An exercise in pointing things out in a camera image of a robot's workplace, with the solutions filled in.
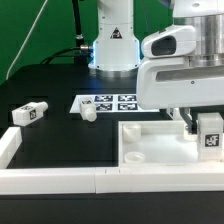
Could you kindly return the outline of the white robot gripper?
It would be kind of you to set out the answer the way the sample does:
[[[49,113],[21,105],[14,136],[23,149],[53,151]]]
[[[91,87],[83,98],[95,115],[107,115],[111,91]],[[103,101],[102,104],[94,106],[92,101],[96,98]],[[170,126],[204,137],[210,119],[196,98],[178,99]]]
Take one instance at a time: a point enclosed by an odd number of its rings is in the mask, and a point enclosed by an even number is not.
[[[142,109],[180,108],[188,133],[196,134],[196,121],[185,107],[224,104],[224,66],[190,68],[185,57],[145,59],[136,93]]]

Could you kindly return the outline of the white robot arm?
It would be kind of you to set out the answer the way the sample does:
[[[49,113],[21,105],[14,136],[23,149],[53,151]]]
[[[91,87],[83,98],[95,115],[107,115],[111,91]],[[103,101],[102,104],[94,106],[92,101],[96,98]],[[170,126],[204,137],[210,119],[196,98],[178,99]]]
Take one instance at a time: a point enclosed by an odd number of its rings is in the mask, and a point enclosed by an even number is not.
[[[224,104],[224,0],[159,0],[172,23],[138,40],[133,0],[97,0],[98,36],[89,69],[107,77],[137,73],[143,109],[187,110]]]

